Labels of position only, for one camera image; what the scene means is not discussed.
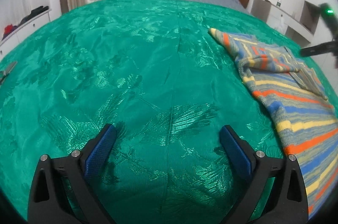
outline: blue gripper pad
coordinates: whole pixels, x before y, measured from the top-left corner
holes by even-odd
[[[100,135],[101,138],[93,147],[84,163],[84,177],[86,180],[99,174],[99,171],[106,161],[117,137],[116,129],[112,124],[104,126],[97,137],[100,137]]]
[[[225,152],[227,153],[232,165],[234,166],[238,176],[249,182],[252,176],[251,161],[238,143],[238,141],[242,140],[233,130],[233,133],[231,133],[230,130],[232,130],[231,127],[222,127],[221,131],[219,132],[220,142]]]

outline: white dresser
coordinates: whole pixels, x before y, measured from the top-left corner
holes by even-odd
[[[285,11],[268,1],[253,0],[251,14],[264,21],[271,28],[277,29],[301,47],[305,47],[312,42],[313,33]],[[284,23],[280,27],[281,16],[283,16]]]
[[[5,39],[0,41],[0,61],[17,45],[22,43],[28,36],[30,36],[33,32],[35,32],[43,25],[49,23],[50,11],[51,9],[46,10],[43,13],[40,13],[39,15],[35,16],[34,18],[30,19],[26,23],[19,26]]]

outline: clothes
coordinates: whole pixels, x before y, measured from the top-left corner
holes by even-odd
[[[119,131],[93,190],[118,224],[219,224],[245,188],[219,143],[230,124],[282,157],[268,112],[209,27],[299,46],[255,17],[181,0],[101,0],[44,25],[0,62],[0,186],[26,217],[42,154],[82,148],[104,122]],[[338,98],[311,59],[330,101]],[[260,215],[271,188],[253,217]]]
[[[35,16],[38,16],[40,13],[43,13],[45,12],[46,10],[49,9],[49,6],[40,6],[40,7],[37,7],[35,9],[33,9],[29,15],[27,15],[26,17],[24,17],[21,22],[19,23],[18,26],[21,26],[23,25],[24,23],[28,22],[30,19],[34,18]]]
[[[311,217],[338,173],[338,119],[315,71],[286,47],[245,34],[209,32],[232,55],[243,83],[269,111],[285,154],[296,155]]]
[[[16,30],[18,26],[13,26],[12,24],[5,27],[2,40],[5,39],[8,35],[10,35],[14,30]]]

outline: dresser drawer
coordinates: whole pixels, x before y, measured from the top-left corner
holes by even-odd
[[[271,28],[273,28],[273,29],[278,29],[278,31],[279,31],[279,33],[281,33],[281,34],[285,34],[285,32],[286,32],[286,29],[287,29],[287,27],[288,27],[288,25],[286,24],[286,23],[283,23],[283,26],[282,26],[282,28],[279,28],[279,25],[280,25],[280,23],[281,23],[281,19],[279,18],[279,19],[277,19],[277,18],[275,18],[275,17],[273,17],[273,16],[269,16],[268,17],[268,20],[266,21],[266,24],[269,26],[269,27],[271,27]]]
[[[17,45],[19,45],[19,40],[16,33],[14,33],[4,43],[0,45],[0,61]]]
[[[23,26],[21,29],[18,30],[17,35],[19,42],[21,43],[22,41],[24,41],[33,32],[35,32],[48,22],[49,22],[48,12],[35,19],[33,18],[25,26]]]
[[[283,16],[285,16],[286,14],[281,11],[278,7],[275,7],[275,6],[271,6],[271,9],[270,9],[270,13],[269,13],[269,16],[272,16],[272,17],[275,17],[277,19],[280,19],[281,15],[284,14]]]

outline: green bedspread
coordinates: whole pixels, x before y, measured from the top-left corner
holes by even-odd
[[[217,224],[245,184],[218,132],[282,157],[267,111],[209,27],[299,47],[249,15],[179,0],[103,0],[45,25],[1,62],[0,186],[26,217],[39,157],[82,148],[105,123],[119,138],[95,192],[118,224]],[[330,102],[338,98],[318,66]],[[266,188],[254,217],[269,194]]]

